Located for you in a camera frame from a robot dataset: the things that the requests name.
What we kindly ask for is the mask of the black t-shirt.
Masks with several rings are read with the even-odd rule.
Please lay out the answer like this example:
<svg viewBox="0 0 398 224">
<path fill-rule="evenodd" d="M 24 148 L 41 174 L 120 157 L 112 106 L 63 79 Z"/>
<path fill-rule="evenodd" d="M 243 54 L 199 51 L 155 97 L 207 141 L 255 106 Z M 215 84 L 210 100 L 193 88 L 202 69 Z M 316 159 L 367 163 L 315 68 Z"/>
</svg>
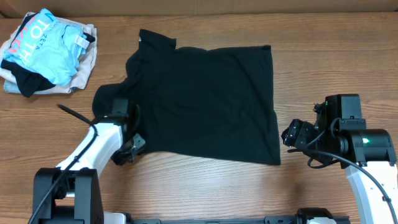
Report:
<svg viewBox="0 0 398 224">
<path fill-rule="evenodd" d="M 205 50 L 144 29 L 139 37 L 126 79 L 96 91 L 96 118 L 126 99 L 139 107 L 145 152 L 280 164 L 269 45 Z"/>
</svg>

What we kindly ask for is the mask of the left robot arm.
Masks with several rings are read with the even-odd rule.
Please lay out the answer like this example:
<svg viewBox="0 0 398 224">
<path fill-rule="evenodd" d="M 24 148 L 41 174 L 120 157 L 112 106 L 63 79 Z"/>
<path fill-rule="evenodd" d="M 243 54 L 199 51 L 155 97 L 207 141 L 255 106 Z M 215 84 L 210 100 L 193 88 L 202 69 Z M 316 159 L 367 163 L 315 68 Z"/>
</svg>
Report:
<svg viewBox="0 0 398 224">
<path fill-rule="evenodd" d="M 104 211 L 99 177 L 108 161 L 118 166 L 133 163 L 144 149 L 146 142 L 136 131 L 141 118 L 139 105 L 115 99 L 108 114 L 92 121 L 66 106 L 59 108 L 90 127 L 64 161 L 35 174 L 29 224 L 132 223 L 129 213 Z"/>
</svg>

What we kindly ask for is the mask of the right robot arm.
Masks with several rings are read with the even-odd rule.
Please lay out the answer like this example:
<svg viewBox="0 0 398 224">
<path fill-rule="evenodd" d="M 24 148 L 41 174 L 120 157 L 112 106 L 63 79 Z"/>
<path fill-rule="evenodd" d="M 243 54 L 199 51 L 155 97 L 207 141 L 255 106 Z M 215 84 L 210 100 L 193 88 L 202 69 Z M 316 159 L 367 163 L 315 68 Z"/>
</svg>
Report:
<svg viewBox="0 0 398 224">
<path fill-rule="evenodd" d="M 353 191 L 361 223 L 397 223 L 397 156 L 390 134 L 369 129 L 358 94 L 338 94 L 315 104 L 317 120 L 294 119 L 281 138 L 317 169 L 340 164 Z"/>
</svg>

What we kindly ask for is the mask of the light blue printed t-shirt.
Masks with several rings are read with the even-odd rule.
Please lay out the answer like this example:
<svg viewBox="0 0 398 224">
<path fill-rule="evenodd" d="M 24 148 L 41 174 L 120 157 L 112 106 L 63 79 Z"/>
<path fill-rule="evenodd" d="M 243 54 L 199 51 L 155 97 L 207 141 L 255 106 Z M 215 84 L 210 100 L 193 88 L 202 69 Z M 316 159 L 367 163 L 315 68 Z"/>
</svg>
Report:
<svg viewBox="0 0 398 224">
<path fill-rule="evenodd" d="M 89 44 L 80 26 L 63 23 L 43 8 L 16 35 L 3 59 L 65 86 L 77 73 L 78 59 Z"/>
</svg>

